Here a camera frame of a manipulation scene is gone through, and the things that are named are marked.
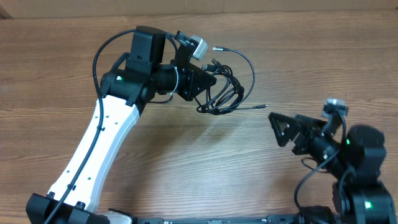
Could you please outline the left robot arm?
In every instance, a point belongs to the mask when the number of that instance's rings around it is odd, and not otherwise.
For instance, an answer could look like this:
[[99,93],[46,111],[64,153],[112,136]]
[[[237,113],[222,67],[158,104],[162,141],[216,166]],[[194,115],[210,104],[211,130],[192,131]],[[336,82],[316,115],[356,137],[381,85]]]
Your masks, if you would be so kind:
[[191,101],[216,83],[213,75],[192,64],[208,49],[201,37],[147,26],[131,33],[131,50],[94,79],[95,110],[65,170],[46,195],[31,195],[26,205],[31,223],[135,223],[120,210],[98,211],[103,185],[125,137],[155,95]]

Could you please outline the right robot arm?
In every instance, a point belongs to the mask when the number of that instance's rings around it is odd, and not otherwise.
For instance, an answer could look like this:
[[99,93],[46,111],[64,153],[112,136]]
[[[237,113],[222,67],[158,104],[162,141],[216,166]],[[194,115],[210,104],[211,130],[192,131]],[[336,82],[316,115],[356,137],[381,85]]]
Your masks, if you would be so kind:
[[379,180],[386,157],[384,134],[368,125],[346,128],[342,112],[330,112],[327,121],[297,115],[271,113],[269,121],[280,147],[293,141],[296,155],[308,155],[317,163],[296,186],[316,172],[326,170],[333,183],[335,211],[319,205],[303,206],[298,214],[282,217],[284,223],[397,223],[394,199]]

